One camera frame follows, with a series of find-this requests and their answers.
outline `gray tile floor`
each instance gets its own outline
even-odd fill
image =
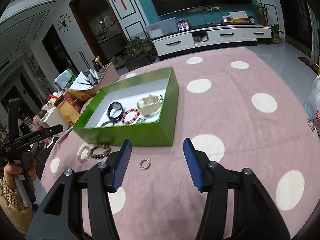
[[[306,57],[302,52],[287,43],[280,45],[259,44],[257,47],[248,46],[265,63],[267,63],[290,87],[300,103],[304,103],[311,92],[311,86],[316,78],[310,67],[299,57]]]

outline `tv stand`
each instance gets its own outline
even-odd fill
[[[203,42],[194,41],[193,37],[206,35],[208,40]],[[189,30],[171,33],[152,39],[160,60],[179,54],[188,54],[194,51],[206,50],[210,45],[225,47],[231,43],[252,42],[257,45],[257,40],[264,40],[270,44],[271,28],[262,25],[246,23],[219,23],[191,27]]]

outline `metal screw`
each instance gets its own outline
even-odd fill
[[[70,170],[70,169],[67,169],[64,171],[64,175],[66,175],[66,176],[70,176],[71,174],[72,174],[72,170]]]
[[[98,163],[99,169],[104,169],[106,166],[107,166],[107,164],[105,162]]]
[[[243,169],[243,172],[244,172],[245,175],[250,175],[250,174],[252,174],[252,170],[249,169],[249,168]]]
[[[218,166],[218,163],[215,161],[208,162],[209,168],[216,168],[217,166]]]

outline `drawer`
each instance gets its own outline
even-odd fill
[[[271,39],[270,28],[243,28],[246,39],[269,38]]]
[[[185,33],[174,37],[168,37],[166,39],[153,42],[158,55],[163,55],[194,45],[192,34]]]
[[[208,36],[210,42],[217,43],[233,42],[244,39],[243,28],[208,31]]]

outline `pink tablecloth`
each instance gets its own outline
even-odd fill
[[[177,57],[134,73],[167,66],[173,66],[180,86],[174,145],[133,147],[122,187],[110,196],[121,240],[195,239],[206,194],[192,184],[182,151],[186,137],[227,169],[250,167],[294,236],[320,198],[320,143],[295,95],[246,48]],[[78,161],[84,145],[73,131],[57,141],[42,176],[46,190],[65,169],[83,171],[98,162]],[[151,160],[148,170],[139,168],[143,158]],[[84,227],[90,232],[88,208],[83,208]],[[230,205],[225,236],[231,234],[232,212]]]

